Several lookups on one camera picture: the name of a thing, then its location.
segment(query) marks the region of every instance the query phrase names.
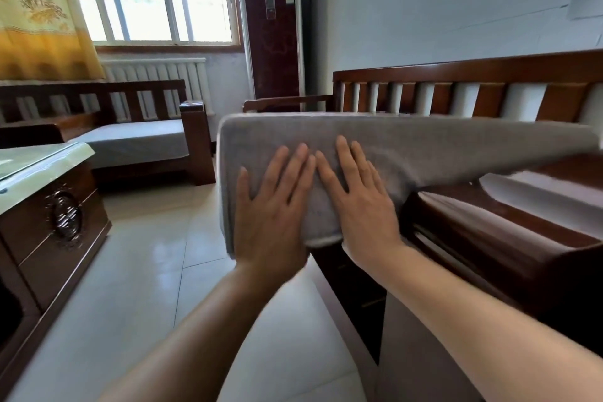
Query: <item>curtain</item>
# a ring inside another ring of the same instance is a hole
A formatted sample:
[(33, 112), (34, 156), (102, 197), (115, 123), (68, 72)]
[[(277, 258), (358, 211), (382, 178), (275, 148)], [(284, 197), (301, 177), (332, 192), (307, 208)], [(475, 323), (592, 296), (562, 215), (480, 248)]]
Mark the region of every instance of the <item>curtain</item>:
[(79, 0), (0, 0), (0, 80), (98, 78)]

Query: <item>white seat cushion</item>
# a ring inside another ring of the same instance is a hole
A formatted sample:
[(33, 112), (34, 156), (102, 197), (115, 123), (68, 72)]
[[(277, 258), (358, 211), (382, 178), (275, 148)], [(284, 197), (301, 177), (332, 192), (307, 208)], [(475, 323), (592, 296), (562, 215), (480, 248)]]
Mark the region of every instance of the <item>white seat cushion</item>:
[(81, 141), (92, 147), (95, 153), (90, 159), (93, 169), (165, 161), (188, 155), (181, 120), (109, 124), (72, 141)]

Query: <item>tile floor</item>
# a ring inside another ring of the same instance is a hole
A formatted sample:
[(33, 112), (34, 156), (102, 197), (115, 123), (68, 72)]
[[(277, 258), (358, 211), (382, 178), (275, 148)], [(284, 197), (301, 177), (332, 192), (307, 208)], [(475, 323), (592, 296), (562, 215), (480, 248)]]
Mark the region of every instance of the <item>tile floor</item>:
[[(113, 228), (10, 402), (95, 400), (232, 269), (215, 185), (105, 197)], [(220, 402), (366, 402), (356, 367), (302, 271), (243, 343)]]

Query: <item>finger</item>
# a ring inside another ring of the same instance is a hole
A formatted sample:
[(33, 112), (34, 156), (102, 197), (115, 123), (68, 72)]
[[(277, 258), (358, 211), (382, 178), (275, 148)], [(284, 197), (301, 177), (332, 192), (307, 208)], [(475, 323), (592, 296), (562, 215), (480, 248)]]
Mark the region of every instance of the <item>finger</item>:
[(291, 196), (290, 207), (298, 209), (302, 214), (305, 214), (307, 207), (307, 199), (314, 183), (314, 172), (316, 171), (316, 157), (308, 156), (304, 165), (302, 175), (297, 182), (297, 186)]
[(324, 184), (324, 188), (327, 190), (331, 201), (335, 205), (335, 207), (339, 207), (340, 203), (346, 196), (343, 187), (337, 178), (337, 175), (331, 169), (327, 158), (324, 157), (324, 154), (321, 151), (316, 151), (316, 165), (318, 167), (318, 174), (320, 175), (320, 179)]
[(354, 160), (358, 166), (358, 173), (360, 174), (362, 184), (367, 188), (374, 188), (373, 172), (371, 172), (364, 151), (362, 151), (362, 147), (357, 141), (351, 142), (351, 154), (354, 156)]
[(283, 165), (287, 160), (287, 154), (289, 154), (289, 148), (286, 146), (281, 146), (276, 150), (276, 153), (272, 158), (272, 161), (270, 161), (270, 164), (268, 164), (268, 168), (264, 174), (262, 186), (258, 193), (259, 198), (269, 199), (274, 195), (276, 185), (279, 182), (280, 171), (283, 170)]
[(343, 135), (338, 135), (335, 142), (337, 148), (337, 155), (340, 159), (341, 169), (347, 186), (352, 191), (362, 185), (360, 180), (360, 173), (358, 172), (358, 166), (356, 161), (351, 155), (350, 147), (347, 145), (347, 140)]
[(368, 162), (368, 168), (371, 169), (371, 174), (373, 175), (373, 183), (375, 184), (377, 191), (379, 191), (384, 196), (389, 196), (387, 190), (385, 189), (385, 185), (383, 184), (383, 181), (379, 176), (379, 172), (377, 171), (377, 169), (375, 169), (375, 166), (371, 161)]
[(241, 167), (236, 181), (236, 207), (246, 205), (249, 201), (249, 172), (245, 167)]
[(302, 169), (304, 162), (306, 162), (308, 153), (309, 149), (305, 143), (302, 143), (297, 147), (274, 194), (276, 201), (279, 203), (284, 204), (289, 200), (291, 191), (293, 191), (293, 188), (296, 186), (297, 180), (300, 177), (300, 170)]

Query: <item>radiator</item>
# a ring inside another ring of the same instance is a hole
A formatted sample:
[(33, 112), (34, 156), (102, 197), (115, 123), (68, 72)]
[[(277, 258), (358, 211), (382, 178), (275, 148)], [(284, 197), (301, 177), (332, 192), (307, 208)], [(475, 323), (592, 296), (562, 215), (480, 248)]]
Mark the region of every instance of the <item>radiator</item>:
[[(205, 58), (153, 58), (153, 59), (108, 59), (101, 61), (109, 82), (149, 81), (149, 80), (184, 80), (186, 97), (191, 101), (202, 101), (208, 115), (213, 115)], [(164, 91), (165, 101), (170, 117), (180, 115), (178, 110), (178, 94), (176, 91)], [(155, 119), (155, 106), (150, 91), (138, 93), (142, 115), (145, 119)], [(119, 122), (130, 119), (128, 105), (124, 93), (111, 95), (113, 107)], [(84, 99), (87, 111), (95, 110), (97, 102), (94, 98)]]

